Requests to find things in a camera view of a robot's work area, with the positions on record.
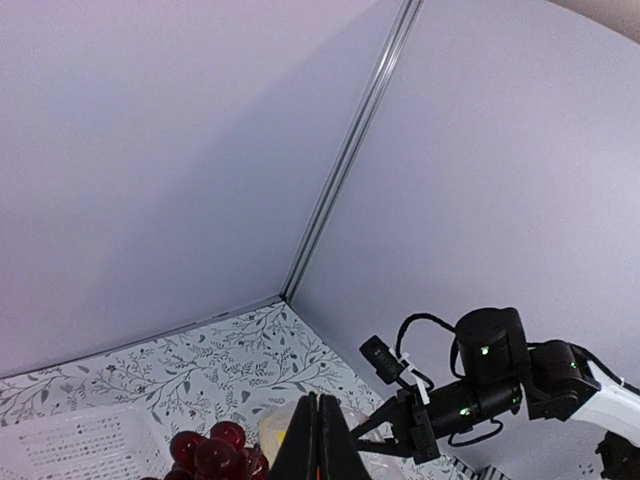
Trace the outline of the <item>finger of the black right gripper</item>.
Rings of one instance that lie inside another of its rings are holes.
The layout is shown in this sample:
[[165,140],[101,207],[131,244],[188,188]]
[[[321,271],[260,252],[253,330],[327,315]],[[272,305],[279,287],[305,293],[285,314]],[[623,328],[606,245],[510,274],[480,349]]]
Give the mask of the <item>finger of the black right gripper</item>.
[[413,394],[397,394],[354,427],[351,436],[356,441],[357,449],[360,452],[412,458],[413,400]]

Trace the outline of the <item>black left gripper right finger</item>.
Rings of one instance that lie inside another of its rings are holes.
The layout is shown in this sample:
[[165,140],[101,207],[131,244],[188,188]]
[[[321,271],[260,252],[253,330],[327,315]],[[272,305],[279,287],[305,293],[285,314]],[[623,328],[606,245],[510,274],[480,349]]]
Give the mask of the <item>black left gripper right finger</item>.
[[371,480],[339,401],[322,395],[318,410],[318,475],[321,480]]

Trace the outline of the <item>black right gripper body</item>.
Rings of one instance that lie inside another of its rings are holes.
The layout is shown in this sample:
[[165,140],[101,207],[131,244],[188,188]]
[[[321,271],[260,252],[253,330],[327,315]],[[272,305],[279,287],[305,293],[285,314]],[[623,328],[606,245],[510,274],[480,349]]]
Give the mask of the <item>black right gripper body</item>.
[[427,463],[440,456],[437,441],[451,447],[471,446],[498,433],[505,412],[517,413],[522,402],[517,382],[475,385],[453,382],[424,401],[417,387],[397,391],[397,456]]

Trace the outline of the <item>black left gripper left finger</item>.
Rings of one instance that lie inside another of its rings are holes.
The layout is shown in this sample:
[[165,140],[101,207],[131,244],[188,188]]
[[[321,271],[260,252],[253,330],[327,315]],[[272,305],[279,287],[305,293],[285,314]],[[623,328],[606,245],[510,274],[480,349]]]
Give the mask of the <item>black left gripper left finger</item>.
[[314,393],[302,396],[270,467],[268,480],[318,478],[319,426],[318,396]]

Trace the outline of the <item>dark red grape bunch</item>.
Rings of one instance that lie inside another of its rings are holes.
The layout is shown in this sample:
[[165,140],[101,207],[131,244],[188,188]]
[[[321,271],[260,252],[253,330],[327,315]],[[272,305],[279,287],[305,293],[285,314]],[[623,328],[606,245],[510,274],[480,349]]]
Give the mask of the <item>dark red grape bunch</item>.
[[270,465],[261,447],[249,446],[245,430],[219,421],[207,436],[180,431],[169,442],[173,465],[164,479],[264,480]]

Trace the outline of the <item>white perforated plastic basket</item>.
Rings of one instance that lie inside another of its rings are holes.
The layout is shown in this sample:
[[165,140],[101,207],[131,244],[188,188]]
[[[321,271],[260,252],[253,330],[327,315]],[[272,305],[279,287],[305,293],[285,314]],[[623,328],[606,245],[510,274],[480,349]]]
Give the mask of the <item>white perforated plastic basket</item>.
[[172,464],[163,429],[133,405],[77,410],[1,429],[3,479],[161,479]]

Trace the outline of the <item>yellow toy mango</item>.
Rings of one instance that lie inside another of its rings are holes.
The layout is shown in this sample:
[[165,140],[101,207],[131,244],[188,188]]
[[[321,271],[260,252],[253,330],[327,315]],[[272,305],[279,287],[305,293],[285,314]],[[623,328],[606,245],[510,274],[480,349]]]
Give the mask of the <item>yellow toy mango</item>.
[[259,422],[259,443],[270,463],[275,461],[284,441],[296,405],[289,403],[268,412]]

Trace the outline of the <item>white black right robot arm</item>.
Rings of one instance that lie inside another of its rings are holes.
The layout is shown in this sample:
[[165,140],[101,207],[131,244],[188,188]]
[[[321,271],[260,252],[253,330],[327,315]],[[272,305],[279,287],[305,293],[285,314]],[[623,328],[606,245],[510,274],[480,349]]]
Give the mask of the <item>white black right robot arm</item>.
[[401,379],[406,360],[395,358],[378,337],[361,347],[365,358],[384,380],[400,385],[351,435],[361,452],[410,458],[420,465],[439,458],[438,440],[457,447],[456,436],[485,421],[502,430],[499,415],[526,407],[530,419],[575,420],[605,429],[597,445],[603,479],[639,476],[639,391],[615,376],[581,346],[551,340],[530,345],[523,373],[509,370],[506,378],[481,384],[473,375],[434,390],[416,375],[409,385]]

